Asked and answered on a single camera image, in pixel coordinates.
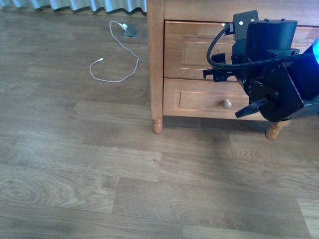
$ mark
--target drawer knob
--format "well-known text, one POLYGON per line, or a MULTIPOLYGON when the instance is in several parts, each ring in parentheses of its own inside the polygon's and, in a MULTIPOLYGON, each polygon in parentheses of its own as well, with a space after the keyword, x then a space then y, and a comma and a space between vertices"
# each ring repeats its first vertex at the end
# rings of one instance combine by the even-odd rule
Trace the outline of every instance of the drawer knob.
POLYGON ((224 109, 231 108, 231 102, 229 100, 224 100, 223 107, 224 107, 224 109))

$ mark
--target drawer panel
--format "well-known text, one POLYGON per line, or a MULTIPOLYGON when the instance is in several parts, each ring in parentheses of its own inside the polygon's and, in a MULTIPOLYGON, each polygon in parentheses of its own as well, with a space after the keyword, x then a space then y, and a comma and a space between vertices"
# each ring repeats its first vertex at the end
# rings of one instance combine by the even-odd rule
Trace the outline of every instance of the drawer panel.
MULTIPOLYGON (((206 60, 207 49, 214 37, 223 29, 220 23, 208 22, 165 22, 164 77, 203 79, 203 69, 211 66, 206 60)), ((303 53, 319 37, 319 28, 298 27, 293 48, 303 53)), ((232 35, 223 36, 215 45, 213 54, 225 52, 231 64, 232 35)))
MULTIPOLYGON (((235 81, 164 79, 164 115, 236 119, 235 112, 248 104, 248 96, 235 81), (231 108, 223 107, 225 100, 231 108)), ((265 120, 259 113, 240 119, 265 120)))
POLYGON ((259 19, 291 19, 298 25, 319 26, 318 0, 165 0, 165 19, 231 22, 233 15, 258 11, 259 19))

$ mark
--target white curtain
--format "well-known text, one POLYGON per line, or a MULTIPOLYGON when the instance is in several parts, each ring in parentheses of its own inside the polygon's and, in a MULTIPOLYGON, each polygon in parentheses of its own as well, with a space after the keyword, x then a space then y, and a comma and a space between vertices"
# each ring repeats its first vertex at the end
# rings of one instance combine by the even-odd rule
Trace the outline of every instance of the white curtain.
POLYGON ((53 10, 69 6, 72 10, 78 10, 89 6, 92 11, 104 7, 105 11, 113 11, 124 8, 126 11, 132 11, 140 7, 142 11, 147 11, 146 0, 0 0, 0 6, 14 4, 16 7, 30 6, 40 8, 50 5, 53 10))

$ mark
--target dresser leg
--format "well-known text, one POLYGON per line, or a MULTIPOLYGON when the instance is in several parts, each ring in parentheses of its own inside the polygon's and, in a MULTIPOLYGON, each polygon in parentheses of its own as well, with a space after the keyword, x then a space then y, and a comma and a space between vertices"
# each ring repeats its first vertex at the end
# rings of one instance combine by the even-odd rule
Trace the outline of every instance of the dresser leg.
POLYGON ((160 134, 163 129, 163 122, 160 119, 153 120, 153 132, 156 134, 160 134))
POLYGON ((270 140, 277 138, 277 136, 279 135, 279 132, 284 127, 288 126, 289 124, 290 124, 290 120, 273 123, 271 128, 266 133, 266 138, 270 140))

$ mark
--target white cable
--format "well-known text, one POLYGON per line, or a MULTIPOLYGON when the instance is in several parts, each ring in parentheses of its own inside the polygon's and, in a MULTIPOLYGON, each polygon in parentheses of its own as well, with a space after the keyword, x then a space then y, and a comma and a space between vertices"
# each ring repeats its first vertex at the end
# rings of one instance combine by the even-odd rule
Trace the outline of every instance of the white cable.
POLYGON ((91 64, 91 66, 90 66, 90 73, 91 73, 91 76, 92 76, 94 79, 96 79, 96 80, 104 81, 104 82, 116 83, 116 82, 121 82, 121 81, 125 80, 126 78, 130 77, 131 75, 133 75, 133 74, 136 72, 136 69, 137 69, 137 67, 138 67, 140 58, 139 58, 137 55, 135 55, 135 54, 133 53, 133 51, 131 51, 129 48, 126 48, 125 46, 123 46, 123 44, 113 35, 112 28, 111 28, 111 23, 112 23, 112 22, 115 22, 115 23, 117 23, 118 25, 120 25, 123 30, 125 30, 128 26, 127 26, 126 24, 120 24, 120 23, 117 22, 117 21, 110 21, 110 31, 111 31, 112 37, 113 37, 124 49, 128 50, 129 52, 131 52, 131 53, 133 54, 133 56, 135 56, 135 57, 137 58, 137 60, 136 60, 136 65, 135 65, 135 69, 134 69, 134 71, 133 71, 131 74, 129 74, 128 76, 124 77, 124 78, 121 79, 121 80, 118 80, 118 81, 103 80, 103 79, 100 79, 100 78, 97 78, 97 77, 93 76, 92 70, 91 70, 92 66, 93 66, 95 63, 104 60, 103 58, 100 58, 99 60, 97 60, 97 61, 95 61, 95 62, 93 62, 93 63, 91 64))

